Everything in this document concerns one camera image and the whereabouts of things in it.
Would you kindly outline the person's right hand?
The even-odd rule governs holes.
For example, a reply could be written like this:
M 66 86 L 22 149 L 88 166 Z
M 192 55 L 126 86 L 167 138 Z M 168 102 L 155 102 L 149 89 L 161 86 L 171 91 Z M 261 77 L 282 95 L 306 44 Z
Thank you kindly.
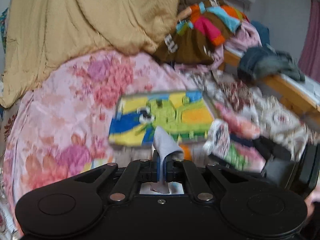
M 308 208 L 307 220 L 319 215 L 319 185 L 305 199 Z

